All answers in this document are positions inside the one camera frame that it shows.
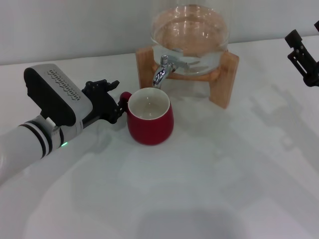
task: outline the ventilation slots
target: ventilation slots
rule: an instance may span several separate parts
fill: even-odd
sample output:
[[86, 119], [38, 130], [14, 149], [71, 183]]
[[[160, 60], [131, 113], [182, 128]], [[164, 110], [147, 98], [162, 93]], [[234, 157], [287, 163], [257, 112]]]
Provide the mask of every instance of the ventilation slots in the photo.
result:
[[63, 89], [63, 91], [74, 101], [80, 100], [80, 95], [65, 82], [65, 80], [55, 70], [49, 70], [47, 74]]

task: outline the mug handle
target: mug handle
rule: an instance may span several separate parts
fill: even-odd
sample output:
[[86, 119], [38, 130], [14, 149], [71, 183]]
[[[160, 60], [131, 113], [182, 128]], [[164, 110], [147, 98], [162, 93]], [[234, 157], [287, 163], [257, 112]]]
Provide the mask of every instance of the mug handle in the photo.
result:
[[130, 92], [123, 92], [120, 96], [121, 105], [125, 107], [124, 110], [126, 113], [128, 112], [128, 102], [131, 96], [132, 94]]

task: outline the black stripe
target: black stripe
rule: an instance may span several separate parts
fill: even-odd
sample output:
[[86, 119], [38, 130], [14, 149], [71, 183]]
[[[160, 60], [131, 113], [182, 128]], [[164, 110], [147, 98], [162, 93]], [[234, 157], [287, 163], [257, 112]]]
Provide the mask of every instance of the black stripe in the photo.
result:
[[64, 134], [61, 128], [60, 128], [60, 139], [61, 139], [61, 144], [60, 144], [60, 147], [61, 147], [62, 144], [64, 144]]
[[44, 143], [43, 138], [41, 137], [41, 135], [38, 133], [38, 131], [36, 131], [34, 128], [32, 128], [31, 126], [29, 126], [27, 124], [21, 124], [20, 126], [28, 128], [38, 138], [38, 140], [39, 140], [39, 142], [41, 144], [41, 147], [42, 147], [42, 158], [43, 158], [45, 156], [46, 149], [45, 149], [45, 143]]
[[51, 139], [50, 135], [45, 131], [45, 129], [42, 127], [42, 125], [40, 125], [38, 122], [30, 120], [30, 121], [28, 121], [28, 123], [32, 123], [35, 126], [37, 126], [39, 128], [39, 130], [41, 130], [42, 133], [44, 134], [44, 136], [46, 137], [46, 140], [48, 141], [48, 144], [49, 144], [49, 152], [48, 152], [48, 155], [49, 155], [52, 151], [52, 139]]

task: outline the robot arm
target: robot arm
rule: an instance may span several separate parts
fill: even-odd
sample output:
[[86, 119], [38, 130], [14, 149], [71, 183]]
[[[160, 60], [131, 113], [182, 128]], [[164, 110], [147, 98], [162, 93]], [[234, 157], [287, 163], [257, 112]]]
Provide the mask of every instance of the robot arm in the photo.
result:
[[95, 121], [116, 123], [127, 104], [115, 103], [108, 94], [118, 81], [87, 82], [81, 91], [54, 64], [27, 68], [24, 80], [28, 96], [41, 108], [41, 114], [0, 136], [0, 185]]
[[[315, 27], [319, 31], [319, 21]], [[285, 40], [294, 49], [288, 58], [303, 76], [304, 83], [309, 87], [319, 86], [319, 62], [309, 54], [298, 32], [293, 30]]]

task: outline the metal spigot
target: metal spigot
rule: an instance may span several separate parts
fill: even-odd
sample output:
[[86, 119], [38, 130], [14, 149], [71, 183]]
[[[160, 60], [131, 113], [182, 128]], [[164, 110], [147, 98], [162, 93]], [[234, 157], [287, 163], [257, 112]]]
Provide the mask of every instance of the metal spigot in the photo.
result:
[[176, 70], [176, 66], [173, 62], [168, 62], [168, 56], [164, 55], [160, 58], [160, 66], [155, 72], [153, 77], [153, 87], [160, 89], [163, 79]]
[[188, 70], [189, 65], [174, 56], [161, 56], [160, 66], [153, 77], [153, 87], [160, 89], [162, 81], [166, 79], [171, 72], [175, 72], [178, 68]]

